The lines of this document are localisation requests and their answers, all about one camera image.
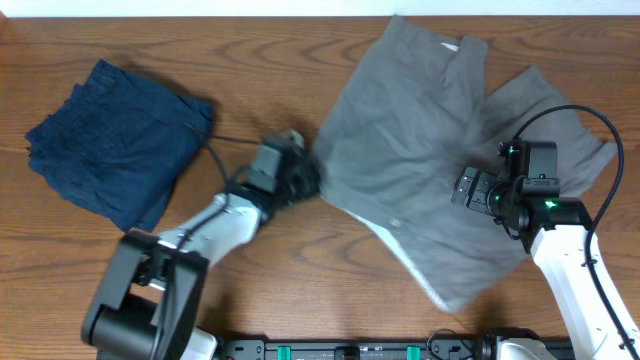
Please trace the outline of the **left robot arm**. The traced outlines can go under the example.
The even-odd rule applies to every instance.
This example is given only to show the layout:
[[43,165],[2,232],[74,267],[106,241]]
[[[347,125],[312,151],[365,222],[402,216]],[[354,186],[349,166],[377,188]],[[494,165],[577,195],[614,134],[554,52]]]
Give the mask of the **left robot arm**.
[[275,187],[229,179],[223,193],[181,226],[158,235],[132,230],[116,246],[81,326],[81,339],[120,359],[180,359],[195,330],[209,270],[248,243],[273,215],[318,195],[311,155],[279,155]]

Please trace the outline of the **grey shorts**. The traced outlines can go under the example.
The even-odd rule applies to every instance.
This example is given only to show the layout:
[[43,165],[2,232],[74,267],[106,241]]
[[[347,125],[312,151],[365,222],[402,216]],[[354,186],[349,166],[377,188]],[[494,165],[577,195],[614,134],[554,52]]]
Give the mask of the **grey shorts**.
[[520,243],[452,200],[469,166],[497,172],[520,134],[558,147],[561,192],[587,191],[616,155],[535,67],[485,89],[487,44],[393,18],[359,62],[315,140],[322,197],[366,224],[441,310],[512,273]]

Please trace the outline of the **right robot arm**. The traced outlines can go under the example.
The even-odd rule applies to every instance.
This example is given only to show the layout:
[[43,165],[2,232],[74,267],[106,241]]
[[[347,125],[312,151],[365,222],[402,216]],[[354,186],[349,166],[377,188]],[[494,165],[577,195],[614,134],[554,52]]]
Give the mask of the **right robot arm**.
[[578,359],[636,359],[639,329],[613,284],[582,201],[563,197],[553,142],[500,145],[502,170],[467,167],[453,203],[492,217],[549,284]]

